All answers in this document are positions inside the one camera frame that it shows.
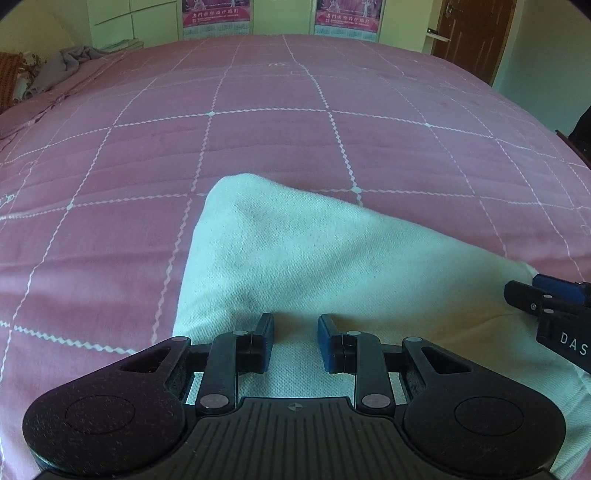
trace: white cabinet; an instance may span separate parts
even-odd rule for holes
[[[96,48],[131,38],[141,40],[145,47],[181,38],[181,0],[86,0],[86,4]]]

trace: wooden door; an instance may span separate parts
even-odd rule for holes
[[[443,0],[433,55],[492,84],[505,49],[515,0]]]

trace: cabinet door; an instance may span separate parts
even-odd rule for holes
[[[144,42],[144,47],[153,47],[178,40],[177,3],[146,8],[131,14],[134,35]]]
[[[121,40],[134,37],[134,28],[131,24],[131,15],[117,17],[90,28],[92,46],[95,48],[106,47]]]
[[[316,0],[254,0],[255,35],[309,34]]]
[[[129,0],[129,7],[132,12],[144,8],[155,7],[156,5],[169,4],[177,0]]]
[[[91,25],[128,13],[129,0],[88,0],[88,20]]]

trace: bed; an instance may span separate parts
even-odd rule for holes
[[[286,35],[87,62],[0,115],[0,480],[37,473],[33,399],[170,336],[205,197],[244,172],[591,278],[591,171],[441,59]]]

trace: pillow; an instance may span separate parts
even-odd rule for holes
[[[21,61],[22,53],[0,52],[0,113],[14,104],[12,97]]]

